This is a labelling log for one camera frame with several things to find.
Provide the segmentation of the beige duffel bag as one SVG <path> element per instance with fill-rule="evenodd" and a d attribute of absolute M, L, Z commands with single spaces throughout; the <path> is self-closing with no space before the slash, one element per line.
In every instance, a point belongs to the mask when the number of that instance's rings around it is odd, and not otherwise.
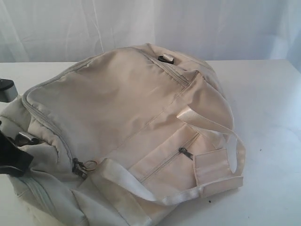
<path fill-rule="evenodd" d="M 9 177 L 37 226 L 154 226 L 180 203 L 243 185 L 230 169 L 233 114 L 213 68 L 144 44 L 74 64 L 0 114 L 33 137 L 33 161 Z"/>

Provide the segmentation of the white sheer curtain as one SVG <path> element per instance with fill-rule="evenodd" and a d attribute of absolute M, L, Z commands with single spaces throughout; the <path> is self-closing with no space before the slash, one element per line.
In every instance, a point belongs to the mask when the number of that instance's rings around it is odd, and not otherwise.
<path fill-rule="evenodd" d="M 2 62 L 155 44 L 205 60 L 301 58 L 298 0 L 3 0 Z"/>

